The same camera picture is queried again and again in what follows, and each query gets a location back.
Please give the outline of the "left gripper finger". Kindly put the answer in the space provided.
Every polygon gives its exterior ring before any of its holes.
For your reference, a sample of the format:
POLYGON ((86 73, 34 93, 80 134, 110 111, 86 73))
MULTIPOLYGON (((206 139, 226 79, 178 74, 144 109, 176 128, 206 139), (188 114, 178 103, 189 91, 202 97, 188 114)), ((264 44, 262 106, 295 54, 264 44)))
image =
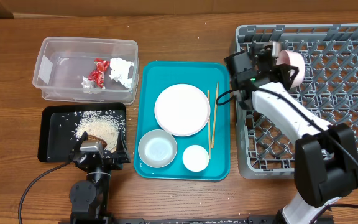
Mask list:
POLYGON ((88 133, 85 131, 82 136, 79 138, 79 140, 74 145, 73 149, 71 150, 71 154, 75 154, 77 152, 80 152, 80 147, 84 141, 88 140, 88 133))
POLYGON ((116 146, 117 160, 118 163, 130 163, 131 155, 129 154, 126 146, 126 140, 124 136, 124 131, 120 130, 117 137, 117 146, 116 146))

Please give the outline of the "white napkin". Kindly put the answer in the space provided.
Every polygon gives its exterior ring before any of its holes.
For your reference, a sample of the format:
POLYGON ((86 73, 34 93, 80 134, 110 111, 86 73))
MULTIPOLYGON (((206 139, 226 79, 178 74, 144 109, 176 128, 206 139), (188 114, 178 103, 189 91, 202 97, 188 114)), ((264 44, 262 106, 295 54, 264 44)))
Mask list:
POLYGON ((124 60, 122 58, 112 58, 109 61, 110 66, 110 82, 120 83, 125 89, 132 86, 132 78, 130 77, 130 69, 134 66, 134 62, 124 60))

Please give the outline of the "wooden chopstick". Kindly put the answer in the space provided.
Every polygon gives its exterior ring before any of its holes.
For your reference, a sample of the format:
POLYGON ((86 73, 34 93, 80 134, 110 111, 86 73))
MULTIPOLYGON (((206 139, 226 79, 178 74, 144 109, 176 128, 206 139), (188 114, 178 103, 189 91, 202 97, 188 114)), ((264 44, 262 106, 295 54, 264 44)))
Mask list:
POLYGON ((209 106, 209 116, 208 116, 208 158, 211 160, 211 98, 210 98, 210 90, 207 90, 207 99, 209 106))
POLYGON ((216 130, 216 113, 217 113, 217 103, 216 100, 219 95, 219 82, 216 84, 216 96, 214 100, 214 118, 213 118, 213 134, 211 138, 211 148, 214 148, 214 139, 215 139, 215 130, 216 130))

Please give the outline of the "pink plate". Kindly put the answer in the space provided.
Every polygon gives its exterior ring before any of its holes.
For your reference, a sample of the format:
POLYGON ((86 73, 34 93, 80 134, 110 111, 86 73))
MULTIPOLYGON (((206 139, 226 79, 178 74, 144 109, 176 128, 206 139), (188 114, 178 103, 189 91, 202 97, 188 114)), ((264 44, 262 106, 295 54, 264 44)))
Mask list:
POLYGON ((154 106, 158 125, 179 137, 200 132, 207 125, 210 114, 211 106, 207 96, 189 84, 176 84, 164 89, 154 106))

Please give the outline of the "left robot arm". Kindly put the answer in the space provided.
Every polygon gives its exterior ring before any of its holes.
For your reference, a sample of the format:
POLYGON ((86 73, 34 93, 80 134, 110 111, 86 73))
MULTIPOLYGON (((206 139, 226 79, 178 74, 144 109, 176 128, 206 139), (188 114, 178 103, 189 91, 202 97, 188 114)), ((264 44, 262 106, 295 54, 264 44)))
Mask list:
POLYGON ((109 158, 103 154, 101 141, 89 140, 86 132, 70 153, 74 165, 86 172, 86 179, 70 189, 70 223, 117 223, 108 212, 111 172, 122 170, 123 164, 131 161, 122 131, 117 137, 116 151, 109 158))

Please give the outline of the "red snack wrapper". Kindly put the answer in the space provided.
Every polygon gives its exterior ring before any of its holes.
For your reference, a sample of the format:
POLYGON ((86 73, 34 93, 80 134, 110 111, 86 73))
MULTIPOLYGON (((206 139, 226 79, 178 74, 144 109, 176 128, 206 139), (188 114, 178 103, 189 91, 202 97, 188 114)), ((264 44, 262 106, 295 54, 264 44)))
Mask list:
POLYGON ((110 61, 96 58, 94 64, 96 68, 88 75, 88 79, 94 81, 98 87, 104 88, 104 73, 109 68, 110 61))

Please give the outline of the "grey bowl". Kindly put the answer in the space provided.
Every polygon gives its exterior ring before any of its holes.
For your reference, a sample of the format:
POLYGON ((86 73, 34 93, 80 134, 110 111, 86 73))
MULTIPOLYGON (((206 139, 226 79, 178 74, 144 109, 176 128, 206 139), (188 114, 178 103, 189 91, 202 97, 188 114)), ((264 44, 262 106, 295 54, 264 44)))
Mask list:
POLYGON ((155 129, 142 136, 138 155, 149 167, 162 168, 169 165, 177 154, 175 138, 162 129, 155 129))

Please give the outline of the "white rice pile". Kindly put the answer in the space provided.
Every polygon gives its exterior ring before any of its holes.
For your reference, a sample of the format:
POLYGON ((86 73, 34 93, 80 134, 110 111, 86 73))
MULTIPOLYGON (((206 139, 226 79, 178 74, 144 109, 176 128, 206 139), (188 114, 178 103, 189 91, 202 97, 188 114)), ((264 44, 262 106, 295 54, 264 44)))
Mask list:
POLYGON ((84 111, 74 130, 75 137, 79 139, 86 131, 88 135, 99 137, 106 141, 105 153, 116 151, 117 137, 120 130, 125 130, 125 118, 117 111, 84 111))

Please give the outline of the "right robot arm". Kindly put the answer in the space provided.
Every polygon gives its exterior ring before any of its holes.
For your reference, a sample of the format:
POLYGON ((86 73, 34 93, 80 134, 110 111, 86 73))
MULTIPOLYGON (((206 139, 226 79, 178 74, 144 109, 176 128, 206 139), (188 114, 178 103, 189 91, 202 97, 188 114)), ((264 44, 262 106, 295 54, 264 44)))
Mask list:
POLYGON ((274 223, 315 223, 340 198, 358 189, 358 154, 353 130, 321 119, 294 97, 306 66, 299 53, 276 42, 253 46, 225 59, 239 106, 268 118, 295 147, 297 194, 274 223))

